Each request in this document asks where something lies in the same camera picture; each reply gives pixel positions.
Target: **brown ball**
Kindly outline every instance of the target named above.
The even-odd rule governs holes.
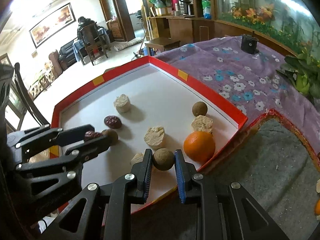
[[[111,137],[111,145],[115,145],[118,142],[118,134],[115,130],[106,129],[101,132],[103,135],[107,135]]]
[[[122,126],[122,122],[120,118],[115,115],[108,115],[104,119],[104,123],[106,126],[110,127],[111,129],[119,129]]]
[[[100,132],[95,132],[95,131],[87,131],[85,134],[84,134],[84,141],[87,142],[89,140],[92,140],[92,139],[95,139],[97,137],[100,137],[102,136],[102,133]]]
[[[152,157],[153,165],[161,171],[167,171],[174,165],[174,154],[172,151],[162,148],[156,150]]]
[[[204,102],[196,102],[192,107],[192,113],[194,116],[206,115],[208,112],[207,104]]]

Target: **black leather sofa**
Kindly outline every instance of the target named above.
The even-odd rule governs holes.
[[[73,51],[73,41],[69,41],[67,44],[63,45],[59,51],[59,60],[64,60],[67,62],[67,67],[72,66],[77,62],[75,53]],[[85,48],[80,50],[80,53],[85,57],[87,56],[87,51]]]

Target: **orange fruit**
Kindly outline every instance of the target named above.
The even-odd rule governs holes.
[[[183,150],[193,161],[206,163],[214,155],[216,144],[209,132],[195,131],[187,136]]]
[[[320,199],[319,201],[316,203],[316,206],[315,206],[315,214],[318,216],[320,215]]]

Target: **black cylinder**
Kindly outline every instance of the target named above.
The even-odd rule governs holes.
[[[259,40],[257,38],[251,35],[243,34],[241,41],[241,50],[249,54],[256,54],[258,41]]]

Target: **purple tablecloth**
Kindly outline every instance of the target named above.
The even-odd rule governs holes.
[[[268,109],[295,124],[320,152],[320,114],[295,88],[276,74],[284,57],[258,43],[259,53],[240,49],[241,37],[187,44],[156,57],[197,78],[233,103],[247,117],[246,127]]]

